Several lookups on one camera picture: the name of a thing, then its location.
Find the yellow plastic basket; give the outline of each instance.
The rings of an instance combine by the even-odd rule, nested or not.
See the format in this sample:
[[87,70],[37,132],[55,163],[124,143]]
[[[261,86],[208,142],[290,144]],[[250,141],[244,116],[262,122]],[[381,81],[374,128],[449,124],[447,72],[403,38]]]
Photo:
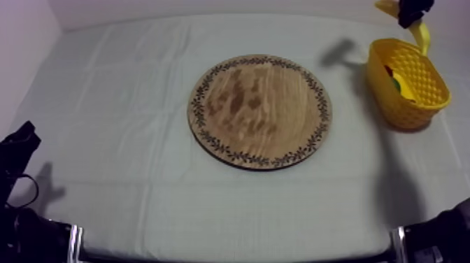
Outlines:
[[[379,1],[376,6],[397,17],[395,1]],[[394,38],[379,39],[370,46],[367,80],[385,119],[402,129],[425,126],[450,102],[446,84],[427,58],[429,32],[417,21],[410,26],[418,46]],[[392,69],[401,92],[385,69]]]

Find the table surface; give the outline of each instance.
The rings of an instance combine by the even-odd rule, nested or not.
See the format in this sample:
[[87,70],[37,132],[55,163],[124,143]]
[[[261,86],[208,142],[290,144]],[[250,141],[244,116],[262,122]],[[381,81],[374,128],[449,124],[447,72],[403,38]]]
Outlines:
[[[469,196],[469,46],[433,37],[453,102],[428,128],[388,129],[364,84],[370,42],[397,27],[295,15],[202,15],[66,33],[11,130],[43,139],[27,172],[35,209],[85,228],[85,247],[167,260],[281,262],[372,255],[388,230]],[[332,102],[327,140],[306,161],[257,173],[194,140],[187,100],[214,64],[270,54],[302,65]],[[18,183],[10,201],[27,196]]]

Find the yellow handle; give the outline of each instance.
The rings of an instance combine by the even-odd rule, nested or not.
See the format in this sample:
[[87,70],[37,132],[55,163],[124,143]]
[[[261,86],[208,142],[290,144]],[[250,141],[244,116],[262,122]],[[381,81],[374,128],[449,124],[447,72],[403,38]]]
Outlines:
[[[383,12],[391,15],[392,17],[398,19],[398,12],[400,10],[400,8],[398,7],[398,2],[393,0],[380,0],[376,2],[376,7],[382,10]],[[426,25],[422,20],[417,20],[413,24],[411,24],[408,29],[415,37],[415,41],[421,49],[421,54],[423,56],[426,56],[431,38]]]

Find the wood grain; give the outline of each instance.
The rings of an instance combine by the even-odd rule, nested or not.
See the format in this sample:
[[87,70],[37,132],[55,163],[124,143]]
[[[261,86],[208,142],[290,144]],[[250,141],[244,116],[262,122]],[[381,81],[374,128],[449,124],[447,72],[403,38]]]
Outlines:
[[299,163],[326,139],[332,118],[316,77],[271,55],[235,57],[209,69],[187,110],[190,129],[210,154],[246,169]]

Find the white wall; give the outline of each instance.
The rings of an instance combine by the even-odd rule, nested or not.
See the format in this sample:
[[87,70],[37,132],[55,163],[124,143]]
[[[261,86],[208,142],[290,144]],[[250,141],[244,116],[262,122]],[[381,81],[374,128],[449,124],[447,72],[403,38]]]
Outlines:
[[[397,25],[375,9],[376,0],[50,0],[65,29],[143,17],[209,13],[287,13],[321,15]],[[425,22],[432,34],[469,39],[469,0],[436,0]]]
[[0,138],[60,34],[47,0],[0,0]]

